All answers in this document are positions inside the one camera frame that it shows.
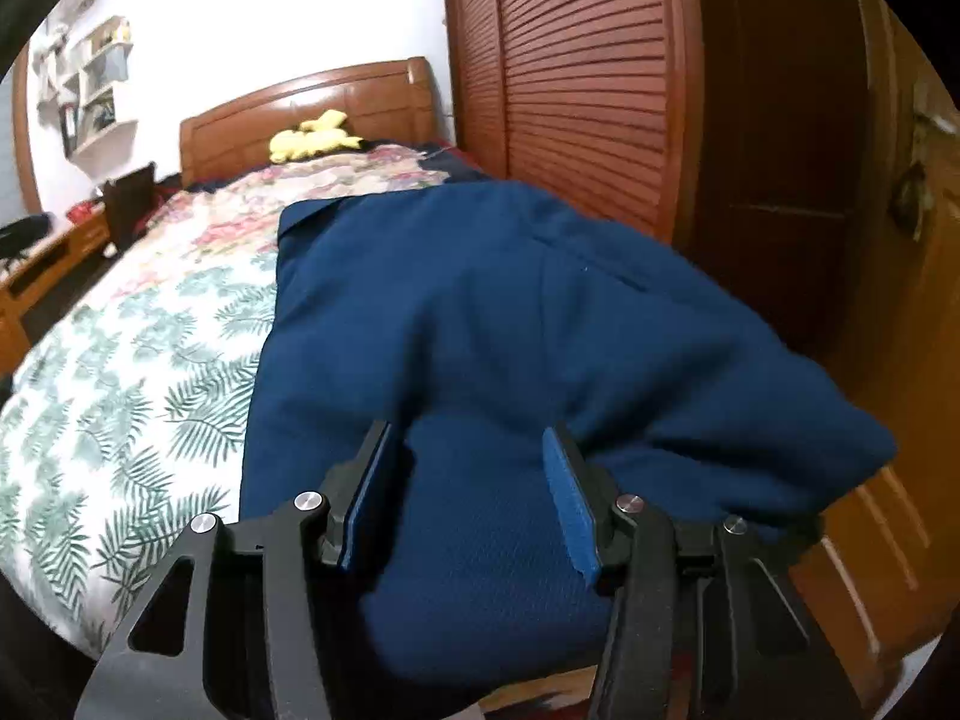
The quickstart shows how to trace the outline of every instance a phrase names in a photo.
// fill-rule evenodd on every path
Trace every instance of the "screw head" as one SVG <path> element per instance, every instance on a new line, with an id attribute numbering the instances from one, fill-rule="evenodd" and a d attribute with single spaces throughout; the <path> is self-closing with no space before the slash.
<path id="1" fill-rule="evenodd" d="M 212 531 L 213 526 L 217 524 L 217 518 L 209 512 L 204 512 L 203 514 L 197 514 L 196 517 L 190 520 L 190 530 L 194 533 L 206 533 L 207 531 Z"/>
<path id="2" fill-rule="evenodd" d="M 743 536 L 747 532 L 747 523 L 743 517 L 731 514 L 723 521 L 723 529 L 733 536 Z"/>
<path id="3" fill-rule="evenodd" d="M 640 495 L 631 495 L 626 493 L 616 499 L 616 507 L 623 514 L 640 514 L 643 511 L 643 498 Z"/>
<path id="4" fill-rule="evenodd" d="M 296 498 L 294 498 L 294 506 L 301 510 L 301 512 L 312 512 L 313 509 L 320 506 L 323 503 L 323 495 L 320 493 L 314 493 L 313 490 L 307 490 L 306 493 L 301 493 Z"/>

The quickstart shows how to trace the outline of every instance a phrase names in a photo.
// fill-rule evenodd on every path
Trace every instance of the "yellow plush toy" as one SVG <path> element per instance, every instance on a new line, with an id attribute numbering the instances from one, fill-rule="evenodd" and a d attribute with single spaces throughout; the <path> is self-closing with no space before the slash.
<path id="1" fill-rule="evenodd" d="M 320 119 L 311 119 L 299 131 L 285 129 L 270 141 L 270 161 L 275 165 L 333 151 L 334 148 L 360 148 L 360 138 L 347 135 L 340 125 L 347 119 L 341 111 L 329 110 Z"/>

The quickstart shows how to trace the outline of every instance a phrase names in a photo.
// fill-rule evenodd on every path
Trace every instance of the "blanket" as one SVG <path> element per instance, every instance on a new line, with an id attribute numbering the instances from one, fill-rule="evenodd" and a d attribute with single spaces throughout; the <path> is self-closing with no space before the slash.
<path id="1" fill-rule="evenodd" d="M 0 570 L 99 656 L 200 512 L 237 518 L 247 407 L 290 203 L 442 182 L 396 145 L 184 191 L 16 372 L 0 413 Z"/>
<path id="2" fill-rule="evenodd" d="M 325 599 L 371 716 L 440 716 L 598 653 L 610 602 L 566 555 L 545 427 L 565 422 L 621 490 L 674 517 L 768 527 L 895 451 L 679 255 L 517 182 L 283 213 L 241 516 L 318 488 L 376 418 L 404 432 L 382 571 Z"/>

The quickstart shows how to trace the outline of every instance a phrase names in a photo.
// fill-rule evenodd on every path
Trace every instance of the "wooden headboard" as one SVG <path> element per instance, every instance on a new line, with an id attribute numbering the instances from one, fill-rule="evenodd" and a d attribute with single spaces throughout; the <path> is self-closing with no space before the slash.
<path id="1" fill-rule="evenodd" d="M 181 123 L 184 186 L 229 178 L 265 165 L 267 144 L 328 108 L 346 113 L 346 129 L 369 140 L 425 143 L 436 136 L 430 66 L 422 56 L 326 70 L 275 84 Z"/>

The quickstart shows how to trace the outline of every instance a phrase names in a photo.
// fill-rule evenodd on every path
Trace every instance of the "desk drawer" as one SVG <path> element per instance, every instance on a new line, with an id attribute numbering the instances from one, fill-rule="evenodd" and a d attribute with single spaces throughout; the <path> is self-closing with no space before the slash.
<path id="1" fill-rule="evenodd" d="M 78 258 L 83 258 L 109 242 L 110 231 L 107 227 L 107 219 L 103 214 L 93 215 L 89 220 L 74 227 L 69 236 L 71 253 L 75 253 Z"/>

